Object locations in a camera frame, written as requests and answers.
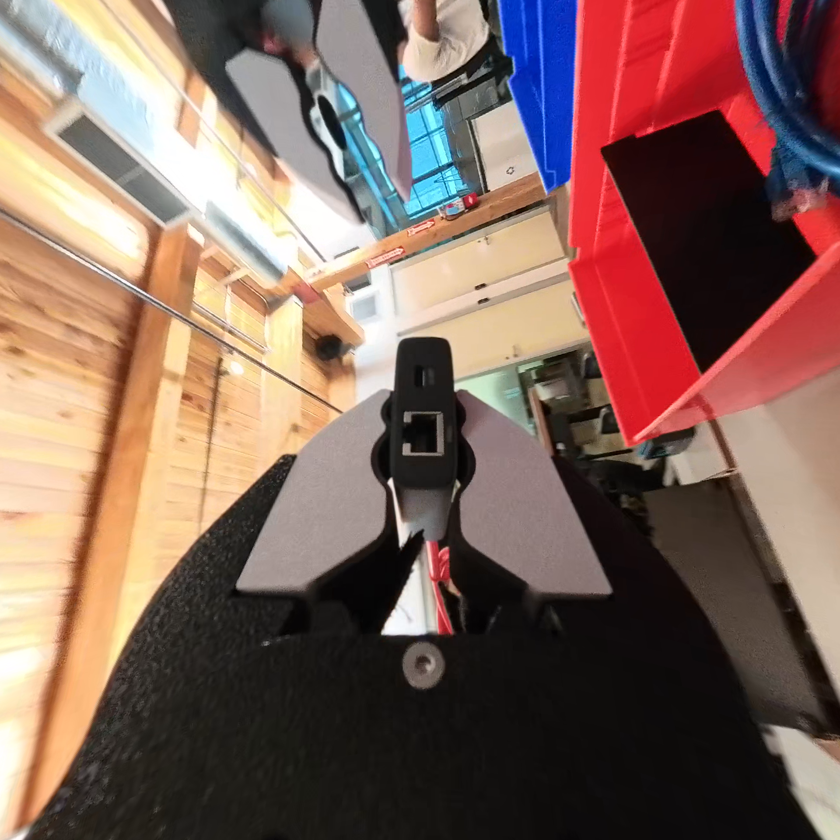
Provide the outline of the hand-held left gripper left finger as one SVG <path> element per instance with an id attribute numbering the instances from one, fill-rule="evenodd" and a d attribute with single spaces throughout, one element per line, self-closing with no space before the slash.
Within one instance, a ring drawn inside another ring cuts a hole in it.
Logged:
<path id="1" fill-rule="evenodd" d="M 338 604 L 363 634 L 381 634 L 422 549 L 401 540 L 388 486 L 390 432 L 380 390 L 303 446 L 236 583 L 240 595 L 306 607 Z"/>

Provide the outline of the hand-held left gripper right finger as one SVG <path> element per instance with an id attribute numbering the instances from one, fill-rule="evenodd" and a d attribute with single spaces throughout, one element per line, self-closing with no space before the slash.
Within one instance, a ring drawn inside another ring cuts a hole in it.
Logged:
<path id="1" fill-rule="evenodd" d="M 611 597 L 552 457 L 478 397 L 456 399 L 464 468 L 449 515 L 449 571 L 464 631 L 482 634 L 503 612 L 531 624 L 555 602 Z"/>

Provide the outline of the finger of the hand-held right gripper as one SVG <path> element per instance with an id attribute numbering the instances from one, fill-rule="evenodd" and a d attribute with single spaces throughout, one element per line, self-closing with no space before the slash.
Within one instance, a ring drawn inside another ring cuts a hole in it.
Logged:
<path id="1" fill-rule="evenodd" d="M 344 178 L 346 141 L 331 101 L 284 60 L 254 49 L 229 59 L 226 72 L 289 175 L 349 224 L 361 224 L 364 216 Z"/>
<path id="2" fill-rule="evenodd" d="M 320 3 L 315 46 L 333 77 L 360 109 L 364 131 L 378 149 L 385 173 L 404 202 L 413 185 L 411 144 L 396 53 L 380 40 L 365 2 Z"/>

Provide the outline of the black ethernet adapter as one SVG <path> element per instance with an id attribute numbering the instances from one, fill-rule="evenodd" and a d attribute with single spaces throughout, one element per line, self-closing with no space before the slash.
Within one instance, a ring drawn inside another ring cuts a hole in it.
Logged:
<path id="1" fill-rule="evenodd" d="M 458 409 L 449 343 L 399 342 L 390 402 L 391 478 L 410 533 L 441 542 L 458 476 Z"/>

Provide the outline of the red plastic bin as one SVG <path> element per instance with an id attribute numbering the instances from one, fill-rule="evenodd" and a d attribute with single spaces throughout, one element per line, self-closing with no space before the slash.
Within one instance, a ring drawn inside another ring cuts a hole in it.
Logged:
<path id="1" fill-rule="evenodd" d="M 838 2 L 581 2 L 570 266 L 625 440 L 766 403 L 838 366 Z M 705 373 L 602 147 L 720 111 L 815 262 Z"/>

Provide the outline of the blue-lit window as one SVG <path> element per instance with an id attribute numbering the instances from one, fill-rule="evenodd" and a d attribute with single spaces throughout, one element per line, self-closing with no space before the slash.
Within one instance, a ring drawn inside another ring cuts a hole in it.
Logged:
<path id="1" fill-rule="evenodd" d="M 408 217 L 418 222 L 461 196 L 465 183 L 431 85 L 411 80 L 404 71 L 401 74 L 413 176 L 410 196 L 403 205 Z"/>

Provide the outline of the large metal air vent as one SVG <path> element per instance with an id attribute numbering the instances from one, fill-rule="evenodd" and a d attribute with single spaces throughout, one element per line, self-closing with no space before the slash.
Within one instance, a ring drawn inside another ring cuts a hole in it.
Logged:
<path id="1" fill-rule="evenodd" d="M 191 215 L 182 192 L 80 101 L 59 107 L 43 130 L 160 227 L 172 228 Z"/>

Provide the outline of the blue plastic bin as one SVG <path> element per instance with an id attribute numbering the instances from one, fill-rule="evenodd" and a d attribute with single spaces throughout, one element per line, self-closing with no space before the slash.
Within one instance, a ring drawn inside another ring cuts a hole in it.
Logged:
<path id="1" fill-rule="evenodd" d="M 569 181 L 574 124 L 576 1 L 499 1 L 511 95 L 546 193 Z"/>

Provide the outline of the wooden ceiling beam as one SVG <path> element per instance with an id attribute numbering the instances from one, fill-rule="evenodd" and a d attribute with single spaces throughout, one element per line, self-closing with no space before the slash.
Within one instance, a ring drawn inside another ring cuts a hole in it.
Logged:
<path id="1" fill-rule="evenodd" d="M 406 255 L 401 259 L 409 258 L 536 206 L 546 197 L 547 193 L 538 174 L 524 176 L 515 182 L 478 196 L 472 206 L 452 217 L 443 217 L 436 213 L 431 216 L 437 218 L 436 226 L 424 234 L 409 238 L 404 229 L 311 269 L 305 276 L 305 280 L 318 291 L 343 285 L 371 271 L 364 264 L 366 259 L 389 249 L 402 246 L 406 250 Z"/>

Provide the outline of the white cabinet doors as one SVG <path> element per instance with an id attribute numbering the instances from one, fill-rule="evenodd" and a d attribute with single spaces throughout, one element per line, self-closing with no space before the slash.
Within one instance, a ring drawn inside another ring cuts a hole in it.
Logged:
<path id="1" fill-rule="evenodd" d="M 392 269 L 399 338 L 488 309 L 565 278 L 569 254 L 549 212 L 399 263 Z"/>

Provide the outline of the thin metal ceiling rod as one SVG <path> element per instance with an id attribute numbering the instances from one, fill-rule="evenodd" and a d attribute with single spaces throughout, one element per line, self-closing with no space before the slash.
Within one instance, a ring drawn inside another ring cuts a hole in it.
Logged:
<path id="1" fill-rule="evenodd" d="M 152 307 L 153 310 L 156 310 L 171 320 L 179 322 L 180 324 L 186 326 L 194 333 L 202 335 L 207 340 L 213 342 L 219 349 L 224 350 L 230 354 L 236 355 L 240 359 L 246 361 L 249 364 L 252 364 L 258 370 L 267 373 L 269 377 L 274 378 L 275 380 L 279 381 L 283 385 L 287 385 L 292 388 L 294 391 L 300 393 L 303 396 L 306 396 L 312 399 L 315 403 L 321 405 L 325 409 L 337 414 L 342 415 L 344 411 L 335 405 L 328 402 L 325 398 L 320 397 L 315 392 L 312 392 L 308 388 L 304 387 L 300 383 L 293 381 L 291 378 L 285 376 L 284 374 L 280 373 L 279 371 L 271 368 L 268 364 L 264 363 L 263 361 L 257 359 L 255 356 L 241 350 L 228 340 L 224 339 L 221 335 L 216 335 L 213 333 L 209 328 L 204 327 L 197 321 L 193 320 L 191 317 L 188 317 L 173 307 L 163 303 L 157 297 L 151 295 L 146 290 L 141 289 L 140 287 L 133 284 L 131 281 L 115 274 L 110 269 L 101 266 L 99 263 L 90 260 L 88 257 L 78 254 L 76 251 L 60 244 L 52 237 L 47 236 L 46 234 L 41 233 L 35 227 L 28 224 L 24 220 L 18 218 L 17 216 L 9 213 L 8 211 L 2 209 L 1 210 L 1 218 L 2 221 L 6 224 L 11 225 L 16 230 L 25 233 L 34 239 L 36 239 L 40 244 L 46 245 L 48 248 L 55 251 L 60 256 L 66 257 L 70 259 L 73 263 L 82 268 L 89 270 L 96 276 L 110 282 L 114 286 L 120 288 L 122 291 L 129 293 L 132 297 L 136 298 L 138 301 L 143 303 L 143 305 Z"/>

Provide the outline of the black bin divider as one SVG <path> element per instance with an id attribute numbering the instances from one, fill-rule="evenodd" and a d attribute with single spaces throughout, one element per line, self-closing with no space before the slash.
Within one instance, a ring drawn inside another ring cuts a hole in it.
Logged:
<path id="1" fill-rule="evenodd" d="M 602 147 L 648 261 L 700 373 L 812 266 L 791 220 L 718 110 Z"/>

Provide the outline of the silver air duct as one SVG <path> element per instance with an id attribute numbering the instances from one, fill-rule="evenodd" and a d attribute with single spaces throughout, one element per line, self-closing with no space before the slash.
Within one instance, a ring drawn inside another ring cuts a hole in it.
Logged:
<path id="1" fill-rule="evenodd" d="M 278 288 L 284 280 L 288 262 L 270 229 L 247 206 L 230 206 L 211 198 L 205 204 L 201 228 L 263 288 Z"/>

